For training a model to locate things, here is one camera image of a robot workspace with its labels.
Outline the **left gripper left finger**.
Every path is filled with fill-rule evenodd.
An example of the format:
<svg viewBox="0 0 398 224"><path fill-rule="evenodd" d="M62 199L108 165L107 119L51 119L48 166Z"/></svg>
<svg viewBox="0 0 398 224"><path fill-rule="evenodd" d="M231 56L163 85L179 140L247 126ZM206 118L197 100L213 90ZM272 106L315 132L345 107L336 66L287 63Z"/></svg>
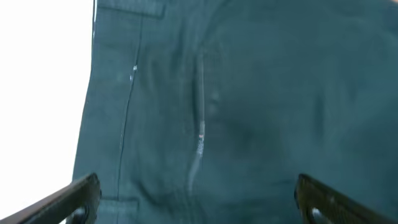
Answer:
<svg viewBox="0 0 398 224"><path fill-rule="evenodd" d="M100 204L100 181L95 173L1 220L1 224L93 224Z"/></svg>

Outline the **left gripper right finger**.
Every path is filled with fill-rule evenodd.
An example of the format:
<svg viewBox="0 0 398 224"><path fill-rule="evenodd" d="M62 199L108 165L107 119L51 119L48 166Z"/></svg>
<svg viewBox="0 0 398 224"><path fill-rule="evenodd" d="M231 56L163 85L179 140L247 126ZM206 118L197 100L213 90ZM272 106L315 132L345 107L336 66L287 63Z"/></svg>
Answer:
<svg viewBox="0 0 398 224"><path fill-rule="evenodd" d="M294 198L306 224L397 224L307 174L298 175Z"/></svg>

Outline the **black shorts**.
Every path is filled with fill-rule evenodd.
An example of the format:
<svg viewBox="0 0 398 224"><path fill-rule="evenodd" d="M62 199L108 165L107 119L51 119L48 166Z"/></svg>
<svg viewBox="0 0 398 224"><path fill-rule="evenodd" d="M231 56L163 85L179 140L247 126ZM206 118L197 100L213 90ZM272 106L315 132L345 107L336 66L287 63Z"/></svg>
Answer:
<svg viewBox="0 0 398 224"><path fill-rule="evenodd" d="M300 173L397 218L395 2L95 6L73 176L98 223L300 223Z"/></svg>

